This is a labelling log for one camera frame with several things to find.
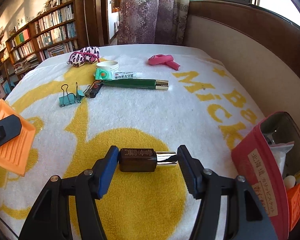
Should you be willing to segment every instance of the brown glass bottle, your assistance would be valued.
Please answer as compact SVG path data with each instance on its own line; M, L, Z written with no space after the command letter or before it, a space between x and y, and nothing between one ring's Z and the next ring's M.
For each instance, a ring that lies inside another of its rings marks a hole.
M177 165L175 152L155 152L153 149L123 148L119 153L120 171L153 172L158 166L174 167Z

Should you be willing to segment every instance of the orange object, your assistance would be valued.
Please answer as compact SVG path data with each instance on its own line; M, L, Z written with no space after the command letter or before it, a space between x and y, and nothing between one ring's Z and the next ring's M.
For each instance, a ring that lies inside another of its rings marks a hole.
M289 205L289 231L300 218L300 183L287 191Z
M17 114L3 99L0 99L0 120L12 114L20 118L22 128L17 137L0 146L0 166L8 171L24 176L29 152L34 140L35 127Z

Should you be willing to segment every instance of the curtain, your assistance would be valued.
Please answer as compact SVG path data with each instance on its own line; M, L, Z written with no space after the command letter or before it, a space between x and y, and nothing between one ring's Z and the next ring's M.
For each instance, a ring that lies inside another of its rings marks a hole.
M118 45L182 45L189 0L121 0Z

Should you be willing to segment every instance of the teal binder clip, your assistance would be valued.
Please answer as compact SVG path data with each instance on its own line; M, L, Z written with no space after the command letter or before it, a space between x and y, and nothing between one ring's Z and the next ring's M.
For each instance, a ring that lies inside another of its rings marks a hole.
M63 89L63 87L64 86L67 86L66 87L66 96L65 96L65 91L64 91L64 89ZM74 95L74 93L68 93L68 84L64 84L64 85L62 85L61 86L61 89L62 89L62 91L63 91L63 97L60 97L59 98L59 105L60 105L60 107L63 107L63 106L69 106L69 105L73 105L73 104L75 104L75 95Z
M81 103L82 99L84 99L84 93L82 92L82 90L78 90L78 83L75 83L76 86L76 92L77 92L77 100L78 103Z

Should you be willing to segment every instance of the black wire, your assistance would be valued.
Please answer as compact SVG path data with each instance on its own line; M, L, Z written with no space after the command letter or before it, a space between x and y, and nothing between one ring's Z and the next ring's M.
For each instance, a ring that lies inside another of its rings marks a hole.
M6 222L3 221L3 219L0 217L0 221L11 231L11 233L14 234L14 236L19 239L19 236L17 236L17 234L7 225Z

